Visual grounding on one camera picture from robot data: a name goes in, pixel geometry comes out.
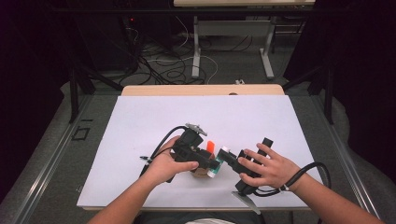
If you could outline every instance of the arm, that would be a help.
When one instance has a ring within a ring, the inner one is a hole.
[[[252,178],[241,174],[241,179],[253,186],[270,186],[278,189],[300,170],[294,162],[275,153],[271,148],[258,144],[257,147],[266,152],[271,159],[246,149],[245,153],[263,165],[256,164],[244,158],[238,161],[248,169],[262,175]],[[356,204],[321,185],[308,174],[300,177],[290,190],[303,200],[320,218],[331,223],[383,223]]]
[[[162,146],[160,152],[171,147],[177,137]],[[198,162],[175,162],[170,149],[158,155],[147,171],[119,197],[93,217],[89,223],[128,223],[131,224],[151,191],[175,174],[196,169]]]

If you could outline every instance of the table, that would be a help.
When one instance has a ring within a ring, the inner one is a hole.
[[[278,7],[278,6],[309,6],[315,0],[175,0],[175,7]],[[199,21],[194,16],[194,56],[192,62],[192,77],[199,76],[201,49],[200,35],[253,35],[265,36],[264,48],[260,49],[262,64],[267,78],[274,78],[274,72],[268,58],[269,48],[276,27],[276,17],[268,21]]]
[[[242,113],[248,113],[251,121],[238,119]],[[151,154],[145,148],[155,148],[171,128],[184,124],[180,120],[200,121],[217,144],[216,150],[229,144],[232,153],[238,154],[269,137],[279,153],[298,165],[313,161],[289,96],[279,85],[129,86],[113,110],[78,206],[92,210],[110,203],[138,178],[144,165],[139,156]],[[309,174],[321,181],[318,170]],[[247,211],[231,195],[238,181],[237,173],[227,165],[213,179],[192,177],[190,172],[178,174],[171,184],[152,191],[142,210]],[[291,192],[265,200],[251,197],[261,210],[307,208]]]

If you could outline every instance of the white board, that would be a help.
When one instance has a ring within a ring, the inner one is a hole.
[[[208,133],[199,147],[211,140],[216,153],[222,146],[235,155],[244,148],[256,151],[267,137],[273,150],[300,167],[314,161],[289,96],[120,96],[78,206],[108,205],[139,177],[145,164],[139,157],[150,156],[170,130],[186,123],[199,124]],[[321,182],[317,169],[308,173]],[[226,163],[215,178],[178,174],[152,191],[144,208],[246,208],[231,194],[239,180]],[[291,192],[250,198],[261,208],[306,207]]]

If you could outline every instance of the human hand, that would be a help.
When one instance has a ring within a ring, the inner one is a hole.
[[[173,159],[171,148],[179,137],[175,136],[163,144],[158,150],[160,154],[157,154],[142,177],[148,178],[155,185],[159,185],[180,172],[194,170],[198,167],[198,161],[177,162]]]
[[[241,179],[250,186],[270,186],[278,189],[300,170],[300,167],[293,161],[280,156],[268,146],[259,143],[257,144],[257,148],[267,153],[270,159],[249,149],[245,149],[244,152],[249,157],[259,161],[262,165],[245,158],[238,159],[240,164],[261,175],[260,177],[252,178],[247,174],[240,174]]]

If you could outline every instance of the forearm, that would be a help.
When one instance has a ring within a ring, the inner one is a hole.
[[[291,190],[327,224],[382,223],[356,204],[321,185],[310,175],[303,175]]]
[[[145,178],[139,178],[89,223],[131,224],[154,188],[155,184]]]

